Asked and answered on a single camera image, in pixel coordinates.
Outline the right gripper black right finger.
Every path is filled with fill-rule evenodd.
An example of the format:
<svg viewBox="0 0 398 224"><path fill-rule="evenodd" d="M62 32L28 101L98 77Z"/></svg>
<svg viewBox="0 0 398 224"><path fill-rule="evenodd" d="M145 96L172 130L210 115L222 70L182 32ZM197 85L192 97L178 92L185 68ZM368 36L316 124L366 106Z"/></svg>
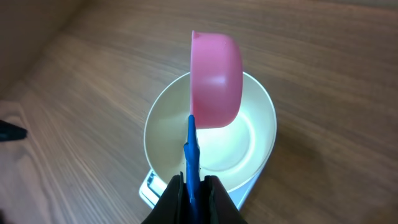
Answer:
<svg viewBox="0 0 398 224"><path fill-rule="evenodd" d="M203 224L247 224L217 176L205 176L200 187Z"/></svg>

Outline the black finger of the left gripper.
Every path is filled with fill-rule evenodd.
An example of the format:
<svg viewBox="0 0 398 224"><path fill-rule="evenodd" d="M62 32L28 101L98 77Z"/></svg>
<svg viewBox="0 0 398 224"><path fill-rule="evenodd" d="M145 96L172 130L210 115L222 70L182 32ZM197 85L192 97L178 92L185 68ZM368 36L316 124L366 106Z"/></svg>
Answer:
<svg viewBox="0 0 398 224"><path fill-rule="evenodd" d="M18 141L27 137L27 130L0 120L0 141Z"/></svg>

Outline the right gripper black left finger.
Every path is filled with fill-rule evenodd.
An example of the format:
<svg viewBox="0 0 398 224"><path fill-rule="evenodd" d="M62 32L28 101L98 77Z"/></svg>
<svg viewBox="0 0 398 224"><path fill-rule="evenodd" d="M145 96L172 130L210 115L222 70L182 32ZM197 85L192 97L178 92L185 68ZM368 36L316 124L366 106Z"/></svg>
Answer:
<svg viewBox="0 0 398 224"><path fill-rule="evenodd" d="M185 184L183 175L175 175L170 180L153 210L142 224L183 224L185 222Z"/></svg>

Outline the pink scoop with blue handle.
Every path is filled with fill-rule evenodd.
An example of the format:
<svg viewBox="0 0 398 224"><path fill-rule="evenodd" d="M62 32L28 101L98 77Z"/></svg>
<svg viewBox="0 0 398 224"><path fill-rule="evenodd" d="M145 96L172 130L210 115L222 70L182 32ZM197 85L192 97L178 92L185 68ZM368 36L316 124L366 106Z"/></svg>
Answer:
<svg viewBox="0 0 398 224"><path fill-rule="evenodd" d="M222 128L237 116L243 91L243 62L237 43L228 35L192 32L190 115L186 158L188 211L201 223L200 148L198 129Z"/></svg>

